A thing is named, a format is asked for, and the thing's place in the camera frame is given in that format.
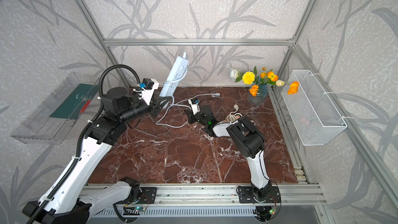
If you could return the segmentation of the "blue-white power strip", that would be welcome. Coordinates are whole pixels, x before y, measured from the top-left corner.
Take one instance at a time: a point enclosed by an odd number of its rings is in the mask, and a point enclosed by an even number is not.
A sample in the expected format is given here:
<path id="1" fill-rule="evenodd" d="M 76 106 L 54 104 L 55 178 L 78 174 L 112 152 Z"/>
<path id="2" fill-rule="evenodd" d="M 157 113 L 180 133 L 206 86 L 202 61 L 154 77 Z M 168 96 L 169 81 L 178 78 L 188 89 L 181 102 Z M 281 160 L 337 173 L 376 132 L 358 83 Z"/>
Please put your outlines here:
<path id="1" fill-rule="evenodd" d="M 172 96 L 174 94 L 178 83 L 183 80 L 187 74 L 188 64 L 189 61 L 186 53 L 183 53 L 182 57 L 177 57 L 166 82 L 163 84 L 160 96 Z"/>

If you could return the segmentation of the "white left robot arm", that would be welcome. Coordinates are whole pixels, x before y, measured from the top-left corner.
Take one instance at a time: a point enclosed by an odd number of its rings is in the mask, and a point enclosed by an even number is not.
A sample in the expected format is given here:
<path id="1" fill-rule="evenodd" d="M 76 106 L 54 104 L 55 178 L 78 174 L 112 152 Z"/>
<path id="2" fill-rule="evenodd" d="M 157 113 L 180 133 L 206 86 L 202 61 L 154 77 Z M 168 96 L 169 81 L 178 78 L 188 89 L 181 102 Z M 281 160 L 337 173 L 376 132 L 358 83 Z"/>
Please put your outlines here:
<path id="1" fill-rule="evenodd" d="M 103 91 L 103 82 L 110 71 L 129 70 L 137 83 L 132 92 L 123 87 Z M 93 171 L 126 131 L 127 124 L 138 117 L 157 116 L 170 96 L 153 97 L 159 82 L 155 79 L 140 80 L 134 69 L 117 64 L 107 68 L 99 78 L 98 98 L 100 107 L 79 135 L 76 153 L 68 167 L 52 187 L 38 200 L 23 208 L 28 223 L 85 224 L 95 214 L 120 201 L 135 202 L 141 199 L 140 183 L 123 178 L 101 190 L 98 195 L 80 197 L 80 193 Z"/>

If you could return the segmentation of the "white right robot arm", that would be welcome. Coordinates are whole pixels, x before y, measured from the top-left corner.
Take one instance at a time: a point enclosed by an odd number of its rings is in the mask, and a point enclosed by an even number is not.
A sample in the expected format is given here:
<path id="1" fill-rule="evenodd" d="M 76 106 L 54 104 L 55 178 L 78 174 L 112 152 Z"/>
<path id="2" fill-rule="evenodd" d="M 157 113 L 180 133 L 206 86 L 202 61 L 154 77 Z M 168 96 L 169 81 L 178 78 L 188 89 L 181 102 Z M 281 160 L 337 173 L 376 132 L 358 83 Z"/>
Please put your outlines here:
<path id="1" fill-rule="evenodd" d="M 233 121 L 219 122 L 215 119 L 209 105 L 204 105 L 198 112 L 185 110 L 188 123 L 195 122 L 204 126 L 203 130 L 214 138 L 231 138 L 238 151 L 246 157 L 251 174 L 251 188 L 256 201 L 265 202 L 272 189 L 264 162 L 264 136 L 247 116 Z"/>

